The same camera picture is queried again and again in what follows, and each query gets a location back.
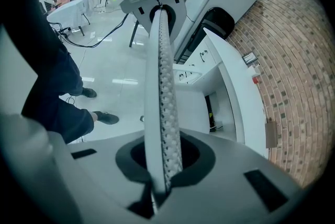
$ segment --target black shoe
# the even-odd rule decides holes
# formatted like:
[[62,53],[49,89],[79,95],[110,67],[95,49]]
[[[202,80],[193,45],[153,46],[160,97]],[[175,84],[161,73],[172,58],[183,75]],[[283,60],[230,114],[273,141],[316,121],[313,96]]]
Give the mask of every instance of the black shoe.
[[102,113],[101,111],[94,111],[94,113],[98,116],[98,121],[107,125],[114,125],[119,121],[119,117],[113,114]]
[[96,97],[97,94],[96,94],[96,92],[93,89],[91,89],[91,88],[84,88],[83,87],[83,91],[81,93],[81,96],[93,98],[93,97]]

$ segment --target table leg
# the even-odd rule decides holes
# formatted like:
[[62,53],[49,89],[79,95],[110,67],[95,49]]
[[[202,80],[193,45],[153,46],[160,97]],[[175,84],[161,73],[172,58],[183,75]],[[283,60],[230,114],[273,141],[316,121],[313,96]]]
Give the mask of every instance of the table leg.
[[79,26],[79,30],[82,32],[82,35],[85,36],[84,32],[83,32],[83,29],[81,26]]
[[132,31],[132,35],[131,35],[131,39],[130,39],[130,44],[129,44],[129,47],[132,46],[132,41],[134,40],[134,37],[135,37],[135,33],[136,33],[136,30],[137,30],[137,27],[139,25],[139,21],[136,20],[136,23],[135,23],[135,27],[134,27],[134,30]]

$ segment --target perforated strip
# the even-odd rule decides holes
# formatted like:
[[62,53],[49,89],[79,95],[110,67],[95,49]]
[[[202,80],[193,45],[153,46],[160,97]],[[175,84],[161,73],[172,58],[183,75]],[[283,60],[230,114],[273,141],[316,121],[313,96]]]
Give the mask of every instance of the perforated strip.
[[183,164],[168,15],[164,10],[159,25],[159,91],[165,187],[169,191],[171,178],[183,169]]

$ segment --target ceiling light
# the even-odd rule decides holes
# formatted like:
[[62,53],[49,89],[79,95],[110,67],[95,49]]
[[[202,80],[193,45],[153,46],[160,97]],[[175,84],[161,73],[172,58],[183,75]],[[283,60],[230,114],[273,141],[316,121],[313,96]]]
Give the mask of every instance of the ceiling light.
[[94,78],[91,78],[91,77],[82,77],[82,81],[85,81],[85,82],[94,82]]
[[103,41],[103,42],[112,42],[112,38],[98,38],[98,42]]
[[139,46],[144,46],[144,43],[143,42],[132,42],[132,44],[137,44]]
[[123,80],[113,79],[111,82],[115,84],[138,84],[137,80],[131,80],[131,79],[123,79]]

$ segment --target brick wall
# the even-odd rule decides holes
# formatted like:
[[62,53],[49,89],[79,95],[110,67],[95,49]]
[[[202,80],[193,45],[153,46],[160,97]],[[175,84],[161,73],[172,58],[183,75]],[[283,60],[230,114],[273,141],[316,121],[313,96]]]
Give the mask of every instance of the brick wall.
[[334,141],[335,42],[318,0],[258,0],[227,41],[261,64],[267,118],[277,122],[269,158],[302,186],[325,167]]

